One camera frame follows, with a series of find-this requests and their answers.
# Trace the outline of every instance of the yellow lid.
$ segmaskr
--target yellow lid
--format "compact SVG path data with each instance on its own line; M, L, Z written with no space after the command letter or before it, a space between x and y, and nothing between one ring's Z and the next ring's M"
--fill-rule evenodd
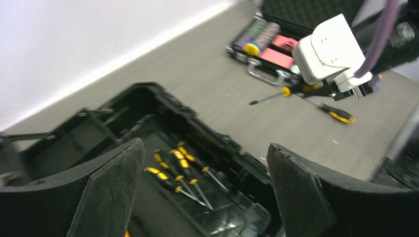
M256 45L252 44L252 43L247 43L247 44L243 47L243 50L244 50L247 54L249 54L249 55L251 55L251 56L259 56L259 55L260 55L260 50L259 50L259 48L258 48Z

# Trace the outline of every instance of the orange object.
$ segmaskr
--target orange object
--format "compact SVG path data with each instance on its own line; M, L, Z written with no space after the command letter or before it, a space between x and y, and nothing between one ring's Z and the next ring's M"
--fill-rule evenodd
M290 56L270 48L265 49L260 55L260 58L287 69L294 63L294 59Z
M297 43L298 41L281 35L277 35L272 41L272 44L290 52L297 46Z

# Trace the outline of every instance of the gray tabletop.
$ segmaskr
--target gray tabletop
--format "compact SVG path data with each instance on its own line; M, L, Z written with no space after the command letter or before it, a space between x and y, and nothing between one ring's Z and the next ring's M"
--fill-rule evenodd
M249 106L278 88L250 77L224 47L255 10L249 2L240 3L7 132L51 130L80 108L96 108L132 83L156 81L263 163L269 144L279 143L314 162L368 179L419 102L419 84L387 72L376 95L340 102L315 98L352 113L357 118L353 125L340 124L297 97Z

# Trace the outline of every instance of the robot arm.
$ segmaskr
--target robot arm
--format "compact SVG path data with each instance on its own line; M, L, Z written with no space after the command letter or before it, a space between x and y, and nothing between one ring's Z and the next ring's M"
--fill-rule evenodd
M419 56L419 1L410 0L400 7L398 15L394 5L397 1L388 3L393 6L387 6L352 30L339 15L301 39L293 57L304 82L310 85L322 82L328 96L335 100L361 98L375 91L379 73L415 60ZM386 18L379 21L381 14Z

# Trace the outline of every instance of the yellow and black screwdriver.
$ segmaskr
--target yellow and black screwdriver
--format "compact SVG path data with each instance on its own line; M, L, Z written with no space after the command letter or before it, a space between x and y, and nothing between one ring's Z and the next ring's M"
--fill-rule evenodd
M207 164L188 153L188 151L191 149L186 142L179 142L177 144L177 149L187 160L192 163L192 165L196 166L203 173L207 173L224 191L228 192L228 189L219 181L219 179L214 176L214 174L211 172L211 168Z
M180 182L191 196L199 200L199 198L194 194L194 192L188 187L188 185L183 180L184 176L180 174L176 167L173 165L173 162L170 158L170 154L168 152L157 149L154 151L154 159L163 169L168 170L173 175L174 179Z
M175 164L179 172L182 172L185 175L185 177L189 180L189 184L193 185L196 188L196 190L199 192L199 195L202 197L207 207L210 210L214 210L210 202L208 201L207 197L205 197L204 193L199 188L197 184L198 180L192 176L190 166L186 158L178 150L172 150L170 153L174 156L174 159L176 159L177 161L175 162Z
M314 100L311 100L309 98L303 98L303 100L307 101L308 103L316 106L320 111L323 111L324 113L330 115L332 118L336 119L337 121L343 122L343 123L354 123L355 118L348 112L337 109L335 107L326 105L324 103L317 103Z
M176 186L172 181L170 181L169 177L160 170L153 167L147 167L144 170L152 174L152 176L163 186L163 188L169 191L173 191L175 193L181 193L187 196L188 198L196 201L197 203L201 204L202 206L207 206L203 202L191 196L189 193L183 191L182 186Z

